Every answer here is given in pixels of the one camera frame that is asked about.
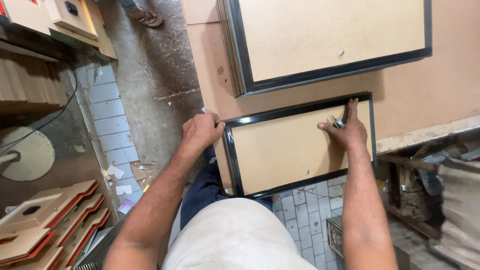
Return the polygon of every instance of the man's left hand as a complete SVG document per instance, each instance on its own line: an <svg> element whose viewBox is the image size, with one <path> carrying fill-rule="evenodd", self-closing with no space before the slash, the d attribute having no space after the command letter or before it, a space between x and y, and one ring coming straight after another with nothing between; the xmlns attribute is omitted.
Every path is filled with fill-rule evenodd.
<svg viewBox="0 0 480 270"><path fill-rule="evenodd" d="M207 146L221 138L225 123L220 122L216 113L197 114L183 124L183 138L180 147L188 152L200 154Z"/></svg>

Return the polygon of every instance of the tool in hand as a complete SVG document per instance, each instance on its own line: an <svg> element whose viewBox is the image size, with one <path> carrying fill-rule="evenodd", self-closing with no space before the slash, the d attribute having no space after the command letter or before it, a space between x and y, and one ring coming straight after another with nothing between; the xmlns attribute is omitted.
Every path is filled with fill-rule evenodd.
<svg viewBox="0 0 480 270"><path fill-rule="evenodd" d="M335 123L337 128L341 128L341 127L344 126L343 122L340 119L336 118L335 116L333 116L331 114L328 114L328 115L330 115L334 119L334 123Z"/></svg>

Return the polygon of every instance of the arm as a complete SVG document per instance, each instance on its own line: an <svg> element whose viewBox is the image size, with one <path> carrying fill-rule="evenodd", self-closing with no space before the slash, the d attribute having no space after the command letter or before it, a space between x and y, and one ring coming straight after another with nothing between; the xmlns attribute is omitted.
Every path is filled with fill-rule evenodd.
<svg viewBox="0 0 480 270"><path fill-rule="evenodd" d="M225 123L216 114L197 114L183 126L179 148L166 168L131 210L108 251L104 269L155 269L166 248L185 179L202 151L217 141Z"/></svg>
<svg viewBox="0 0 480 270"><path fill-rule="evenodd" d="M318 123L337 139L348 156L342 213L345 264L349 270L395 270L392 239L366 147L367 131L357 117L357 103L357 98L348 102L344 127Z"/></svg>

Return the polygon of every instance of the black cable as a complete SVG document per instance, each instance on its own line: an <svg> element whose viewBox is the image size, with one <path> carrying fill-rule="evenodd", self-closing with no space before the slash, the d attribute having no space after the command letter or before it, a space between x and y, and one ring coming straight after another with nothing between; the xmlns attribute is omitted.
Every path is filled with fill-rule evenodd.
<svg viewBox="0 0 480 270"><path fill-rule="evenodd" d="M77 89L78 89L78 80L77 80L77 73L75 73L75 70L73 68L70 68L72 70L72 73L73 73L73 76L75 77L75 89L73 90L73 94L72 96L68 99L67 101L67 104L65 104L65 107L63 107L63 109L61 110L61 112L55 116L54 118L50 119L48 122L46 122L45 124L39 126L38 128L34 129L32 132L30 132L29 134L21 137L20 139L16 140L16 141L13 141L11 143L7 143L3 146L0 146L0 148L3 148L5 146L9 146L11 144L13 144L12 146L10 146L9 148L7 148L5 151L3 151L1 155L3 155L5 152L7 152L10 148L14 147L16 144L18 144L19 142L23 141L25 138L27 138L28 136L30 136L33 132L35 131L39 131L40 129L42 129L43 127L45 127L46 125L50 124L53 120L57 119L59 116L61 116L61 114L65 111L65 109L67 109L67 106L68 104L70 104L70 101L73 99L73 97L75 96L75 94L77 93Z"/></svg>

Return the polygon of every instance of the thigh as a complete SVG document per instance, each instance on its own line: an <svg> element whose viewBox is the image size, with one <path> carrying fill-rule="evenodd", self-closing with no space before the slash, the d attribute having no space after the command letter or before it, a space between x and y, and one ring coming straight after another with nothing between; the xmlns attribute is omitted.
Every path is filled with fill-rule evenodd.
<svg viewBox="0 0 480 270"><path fill-rule="evenodd" d="M221 195L219 182L220 172L216 162L206 164L200 170L183 199L180 211L180 229L183 229L203 208L228 198Z"/></svg>

